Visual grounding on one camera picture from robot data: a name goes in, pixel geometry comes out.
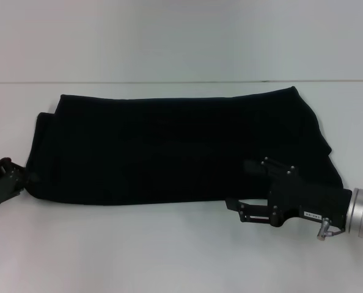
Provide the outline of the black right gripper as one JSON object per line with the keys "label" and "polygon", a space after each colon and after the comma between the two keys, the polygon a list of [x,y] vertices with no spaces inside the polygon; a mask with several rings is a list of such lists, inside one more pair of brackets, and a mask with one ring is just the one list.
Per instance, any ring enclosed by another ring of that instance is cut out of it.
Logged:
{"label": "black right gripper", "polygon": [[322,233],[330,226],[345,231],[352,191],[339,187],[308,183],[295,170],[265,157],[261,161],[245,160],[244,170],[250,175],[269,176],[271,187],[268,206],[225,200],[227,209],[235,211],[243,223],[263,223],[280,227],[290,218],[299,217],[321,223]]}

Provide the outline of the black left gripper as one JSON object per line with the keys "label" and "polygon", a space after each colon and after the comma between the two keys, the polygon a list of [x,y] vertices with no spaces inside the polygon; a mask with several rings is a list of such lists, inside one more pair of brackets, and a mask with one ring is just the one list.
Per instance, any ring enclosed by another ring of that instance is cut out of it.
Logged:
{"label": "black left gripper", "polygon": [[23,168],[9,157],[0,160],[0,204],[18,196],[25,185],[39,182],[40,177],[32,168]]}

